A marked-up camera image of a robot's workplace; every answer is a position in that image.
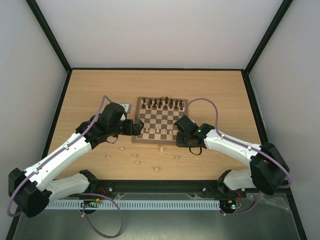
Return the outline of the right circuit board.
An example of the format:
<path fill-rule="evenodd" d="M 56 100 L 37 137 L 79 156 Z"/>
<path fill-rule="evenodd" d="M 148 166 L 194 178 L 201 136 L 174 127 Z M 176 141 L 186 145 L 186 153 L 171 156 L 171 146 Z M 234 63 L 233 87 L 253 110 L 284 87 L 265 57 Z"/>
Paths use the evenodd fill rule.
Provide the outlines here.
<path fill-rule="evenodd" d="M 230 199 L 230 200 L 221 200 L 219 203 L 220 203 L 220 208 L 223 211 L 226 211 L 226 210 L 233 211 L 233 210 L 242 208 L 242 206 L 244 205 L 243 199 L 240 199 L 240 198 Z"/>

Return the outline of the black aluminium frame rail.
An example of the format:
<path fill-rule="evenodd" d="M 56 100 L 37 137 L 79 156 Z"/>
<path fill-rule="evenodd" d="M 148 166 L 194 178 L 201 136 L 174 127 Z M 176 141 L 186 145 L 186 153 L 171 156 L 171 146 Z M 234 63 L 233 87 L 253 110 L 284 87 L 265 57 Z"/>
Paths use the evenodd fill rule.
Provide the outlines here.
<path fill-rule="evenodd" d="M 230 190 L 222 180 L 98 180 L 95 177 L 63 178 L 52 181 L 42 191 L 51 201 L 71 195 L 101 194 L 113 198 L 116 194 L 197 194 L 203 198 L 234 200 L 258 193 L 254 187 Z"/>

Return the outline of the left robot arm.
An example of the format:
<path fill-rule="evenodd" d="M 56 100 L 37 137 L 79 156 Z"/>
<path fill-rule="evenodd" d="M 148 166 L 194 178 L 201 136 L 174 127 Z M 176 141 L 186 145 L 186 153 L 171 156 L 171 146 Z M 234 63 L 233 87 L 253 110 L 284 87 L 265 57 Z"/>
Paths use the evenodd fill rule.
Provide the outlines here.
<path fill-rule="evenodd" d="M 82 122 L 69 139 L 51 154 L 25 170 L 13 169 L 8 175 L 10 202 L 16 203 L 21 213 L 32 218 L 52 201 L 84 193 L 90 180 L 83 173 L 60 180 L 56 176 L 76 159 L 107 142 L 109 137 L 138 136 L 144 123 L 139 118 L 128 119 L 130 109 L 129 103 L 115 102 L 100 107 L 96 115 Z"/>

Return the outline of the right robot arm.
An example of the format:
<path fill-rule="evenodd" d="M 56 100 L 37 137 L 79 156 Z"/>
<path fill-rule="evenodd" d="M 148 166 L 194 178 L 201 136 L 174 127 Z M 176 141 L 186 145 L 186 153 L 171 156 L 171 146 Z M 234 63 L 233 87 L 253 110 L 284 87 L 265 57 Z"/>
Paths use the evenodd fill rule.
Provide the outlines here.
<path fill-rule="evenodd" d="M 290 169 L 276 146 L 249 143 L 220 132 L 209 124 L 198 126 L 183 115 L 174 123 L 178 129 L 176 145 L 179 148 L 209 149 L 230 156 L 247 166 L 245 170 L 226 171 L 218 183 L 218 191 L 229 196 L 235 190 L 256 188 L 266 195 L 273 195 L 279 188 L 287 188 Z"/>

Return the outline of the wooden chess board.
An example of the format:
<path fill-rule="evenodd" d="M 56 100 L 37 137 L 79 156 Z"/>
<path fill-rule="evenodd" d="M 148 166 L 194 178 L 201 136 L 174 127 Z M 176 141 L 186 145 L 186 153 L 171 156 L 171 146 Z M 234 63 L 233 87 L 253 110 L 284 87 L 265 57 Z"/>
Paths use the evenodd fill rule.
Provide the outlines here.
<path fill-rule="evenodd" d="M 158 109 L 160 98 L 162 98 L 162 105 L 161 109 Z M 149 145 L 176 145 L 178 129 L 175 126 L 175 122 L 183 115 L 188 113 L 186 106 L 189 101 L 183 98 L 168 97 L 168 104 L 165 104 L 165 98 L 166 97 L 156 98 L 149 96 L 139 96 L 137 98 L 135 117 L 143 121 L 144 127 L 140 135 L 132 137 L 132 143 Z M 155 99 L 157 99 L 156 109 L 153 108 Z M 171 99 L 173 99 L 172 109 L 170 109 Z M 178 100 L 178 109 L 175 109 L 176 100 Z M 150 128 L 154 128 L 153 133 L 150 133 Z M 162 134 L 162 129 L 166 129 L 166 134 Z"/>

